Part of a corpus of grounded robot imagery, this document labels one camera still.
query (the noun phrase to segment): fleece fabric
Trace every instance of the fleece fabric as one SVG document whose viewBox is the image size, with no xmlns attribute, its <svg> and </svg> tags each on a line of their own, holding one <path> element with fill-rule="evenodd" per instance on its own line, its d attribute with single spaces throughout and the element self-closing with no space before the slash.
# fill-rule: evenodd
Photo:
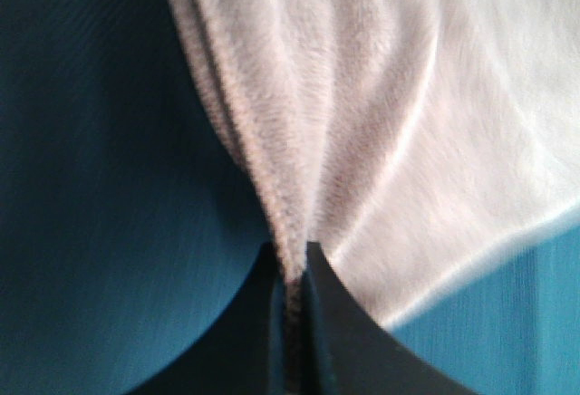
<svg viewBox="0 0 580 395">
<path fill-rule="evenodd" d="M 580 0 L 170 3 L 289 284 L 389 329 L 577 221 Z"/>
</svg>

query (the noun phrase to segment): clip jaw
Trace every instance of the clip jaw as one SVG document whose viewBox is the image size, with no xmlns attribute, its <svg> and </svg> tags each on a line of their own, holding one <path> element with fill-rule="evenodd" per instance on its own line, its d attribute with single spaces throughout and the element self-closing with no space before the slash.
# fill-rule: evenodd
<svg viewBox="0 0 580 395">
<path fill-rule="evenodd" d="M 383 331 L 308 243 L 302 279 L 301 392 L 304 395 L 468 395 Z M 283 287 L 274 249 L 262 246 L 234 300 L 164 371 L 130 395 L 282 395 Z"/>
</svg>

